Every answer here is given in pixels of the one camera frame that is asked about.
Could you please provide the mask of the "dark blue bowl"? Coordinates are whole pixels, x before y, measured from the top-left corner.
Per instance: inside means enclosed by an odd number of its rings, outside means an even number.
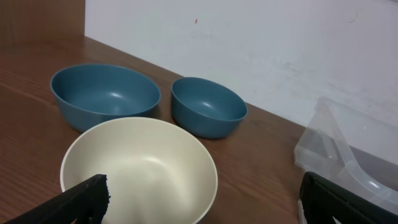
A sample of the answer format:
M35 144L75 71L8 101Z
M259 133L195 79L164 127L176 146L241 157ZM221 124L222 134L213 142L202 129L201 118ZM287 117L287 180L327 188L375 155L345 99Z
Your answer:
M149 77L100 63L58 71L50 89L64 120L81 133L111 119L151 117L161 99L159 87Z
M225 138L247 114L242 98L223 85L196 77L183 77L172 83L172 118L197 137Z

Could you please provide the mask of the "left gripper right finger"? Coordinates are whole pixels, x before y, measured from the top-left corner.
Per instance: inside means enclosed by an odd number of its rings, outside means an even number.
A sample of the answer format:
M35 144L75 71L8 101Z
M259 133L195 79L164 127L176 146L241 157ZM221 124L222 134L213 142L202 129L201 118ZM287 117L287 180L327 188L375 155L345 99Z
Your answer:
M304 174L299 208L302 223L397 223L391 213L328 179L314 173Z

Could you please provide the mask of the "cream bowl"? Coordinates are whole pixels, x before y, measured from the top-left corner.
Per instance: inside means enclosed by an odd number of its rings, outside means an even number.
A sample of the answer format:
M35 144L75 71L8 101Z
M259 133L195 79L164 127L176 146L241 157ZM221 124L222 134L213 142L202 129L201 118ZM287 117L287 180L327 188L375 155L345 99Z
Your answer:
M197 223L218 189L215 163L186 130L159 119L119 118L81 134L68 148L60 185L107 176L104 223Z

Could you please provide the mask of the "dark blue bowl far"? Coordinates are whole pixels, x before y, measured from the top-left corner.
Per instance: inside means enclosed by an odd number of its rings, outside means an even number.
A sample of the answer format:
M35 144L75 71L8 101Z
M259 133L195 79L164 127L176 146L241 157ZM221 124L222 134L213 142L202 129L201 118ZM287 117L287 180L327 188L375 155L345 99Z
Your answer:
M225 138L247 114L242 98L223 85L196 77L183 77L172 83L172 118L197 137Z

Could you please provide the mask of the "dark blue bowl near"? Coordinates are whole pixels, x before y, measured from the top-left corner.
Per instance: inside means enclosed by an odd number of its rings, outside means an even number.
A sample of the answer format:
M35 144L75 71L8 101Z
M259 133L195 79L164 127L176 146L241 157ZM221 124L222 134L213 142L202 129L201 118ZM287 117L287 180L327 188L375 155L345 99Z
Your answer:
M50 89L64 120L81 133L111 119L151 117L161 99L159 87L149 77L100 63L58 71Z

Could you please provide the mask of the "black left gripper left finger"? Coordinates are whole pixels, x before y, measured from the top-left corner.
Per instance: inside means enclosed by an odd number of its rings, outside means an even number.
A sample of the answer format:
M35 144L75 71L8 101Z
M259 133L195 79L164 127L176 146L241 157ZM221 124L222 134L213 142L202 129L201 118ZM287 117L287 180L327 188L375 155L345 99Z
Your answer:
M100 224L110 200L106 181L106 175L96 174L5 224Z

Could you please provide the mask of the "clear plastic storage container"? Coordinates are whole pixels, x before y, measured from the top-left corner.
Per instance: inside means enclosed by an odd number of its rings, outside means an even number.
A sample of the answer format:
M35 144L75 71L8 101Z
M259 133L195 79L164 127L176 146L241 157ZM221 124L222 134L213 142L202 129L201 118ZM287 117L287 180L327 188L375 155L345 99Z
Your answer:
M305 171L397 213L397 126L320 98L294 159Z

